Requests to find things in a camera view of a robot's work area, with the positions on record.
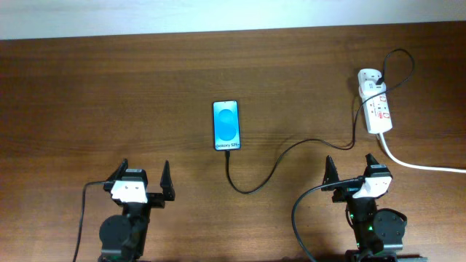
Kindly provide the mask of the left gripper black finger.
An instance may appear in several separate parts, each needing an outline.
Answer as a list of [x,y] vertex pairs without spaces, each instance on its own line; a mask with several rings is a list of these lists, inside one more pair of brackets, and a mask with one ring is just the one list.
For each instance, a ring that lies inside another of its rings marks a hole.
[[123,159],[120,166],[106,179],[106,182],[113,182],[122,177],[125,170],[128,168],[128,160]]
[[162,177],[160,180],[160,187],[162,188],[162,194],[164,200],[174,200],[175,190],[170,175],[170,163],[168,160],[165,161],[164,169],[162,171]]

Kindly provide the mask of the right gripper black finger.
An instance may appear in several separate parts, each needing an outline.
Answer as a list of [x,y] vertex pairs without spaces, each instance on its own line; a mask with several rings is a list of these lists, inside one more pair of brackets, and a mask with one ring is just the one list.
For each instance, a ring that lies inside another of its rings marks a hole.
[[368,169],[379,169],[382,167],[380,163],[376,161],[376,159],[374,158],[372,154],[366,155],[366,163],[367,163],[367,166],[366,166],[367,170]]
[[325,186],[325,188],[336,188],[339,181],[340,180],[336,166],[332,157],[328,155],[325,159],[325,174],[323,177],[322,185]]

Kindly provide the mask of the blue Galaxy smartphone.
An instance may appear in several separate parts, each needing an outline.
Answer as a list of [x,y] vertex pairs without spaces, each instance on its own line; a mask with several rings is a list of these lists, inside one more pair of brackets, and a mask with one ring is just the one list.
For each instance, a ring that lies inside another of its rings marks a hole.
[[239,107],[236,100],[213,102],[213,141],[216,151],[241,148]]

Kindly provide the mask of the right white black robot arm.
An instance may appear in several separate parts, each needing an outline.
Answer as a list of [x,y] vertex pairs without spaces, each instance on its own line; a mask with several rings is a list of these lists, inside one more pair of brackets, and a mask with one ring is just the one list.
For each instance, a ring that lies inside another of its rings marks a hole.
[[356,178],[340,180],[333,159],[325,159],[323,186],[332,191],[332,202],[345,202],[349,211],[349,222],[355,233],[358,249],[377,253],[383,250],[383,244],[372,240],[374,235],[374,216],[377,212],[376,199],[387,193],[392,181],[392,174],[387,165],[378,163],[372,154],[366,155],[364,173]]

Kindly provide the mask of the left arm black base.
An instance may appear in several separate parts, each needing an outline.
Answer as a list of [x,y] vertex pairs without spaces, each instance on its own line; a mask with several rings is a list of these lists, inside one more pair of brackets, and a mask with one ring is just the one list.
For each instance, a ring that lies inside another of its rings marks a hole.
[[137,215],[112,215],[99,231],[102,247],[98,262],[137,261],[143,256],[149,220]]

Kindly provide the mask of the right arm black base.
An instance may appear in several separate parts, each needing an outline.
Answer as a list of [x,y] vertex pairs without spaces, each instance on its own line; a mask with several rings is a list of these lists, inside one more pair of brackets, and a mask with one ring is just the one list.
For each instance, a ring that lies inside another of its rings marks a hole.
[[396,210],[381,209],[357,222],[349,209],[348,224],[355,233],[357,249],[347,250],[344,260],[350,262],[428,262],[421,255],[398,255],[403,249],[407,217]]

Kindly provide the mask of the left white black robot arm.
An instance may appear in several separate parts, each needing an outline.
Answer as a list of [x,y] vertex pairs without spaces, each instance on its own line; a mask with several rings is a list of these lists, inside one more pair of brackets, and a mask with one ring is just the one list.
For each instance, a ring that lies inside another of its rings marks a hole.
[[108,217],[100,226],[103,261],[136,261],[143,255],[151,210],[163,209],[166,202],[175,199],[169,162],[162,171],[162,191],[148,192],[148,183],[146,171],[129,168],[127,159],[107,178],[103,190],[110,193],[122,213]]

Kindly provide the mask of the white charger plug adapter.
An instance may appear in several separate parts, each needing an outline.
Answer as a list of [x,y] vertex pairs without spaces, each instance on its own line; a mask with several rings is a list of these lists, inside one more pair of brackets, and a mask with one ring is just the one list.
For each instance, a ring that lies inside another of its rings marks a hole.
[[376,82],[372,80],[361,82],[359,86],[359,94],[361,98],[369,98],[374,95],[383,93],[385,91],[386,91],[385,83],[377,85]]

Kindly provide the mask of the white power strip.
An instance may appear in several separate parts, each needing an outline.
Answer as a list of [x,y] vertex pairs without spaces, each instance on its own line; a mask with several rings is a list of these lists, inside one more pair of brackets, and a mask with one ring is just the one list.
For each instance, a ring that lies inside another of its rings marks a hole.
[[[359,86],[361,82],[372,80],[376,82],[381,78],[382,73],[376,69],[364,68],[358,72]],[[361,98],[366,119],[368,133],[377,135],[392,129],[387,95],[385,92],[369,98]]]

